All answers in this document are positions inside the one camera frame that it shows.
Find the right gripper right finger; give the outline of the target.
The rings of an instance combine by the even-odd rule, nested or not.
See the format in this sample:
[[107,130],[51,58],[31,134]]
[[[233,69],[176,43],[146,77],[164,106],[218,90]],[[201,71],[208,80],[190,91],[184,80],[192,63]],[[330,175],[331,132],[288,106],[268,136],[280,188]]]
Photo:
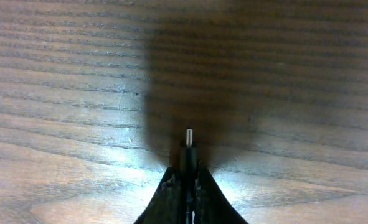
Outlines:
[[228,202],[208,168],[202,162],[197,168],[194,223],[247,224]]

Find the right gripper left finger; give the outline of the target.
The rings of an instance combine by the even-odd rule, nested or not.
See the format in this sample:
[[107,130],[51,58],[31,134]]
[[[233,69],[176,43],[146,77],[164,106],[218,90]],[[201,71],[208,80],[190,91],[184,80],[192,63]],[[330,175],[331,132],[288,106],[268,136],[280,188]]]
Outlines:
[[178,224],[181,219],[181,180],[168,167],[150,202],[134,224]]

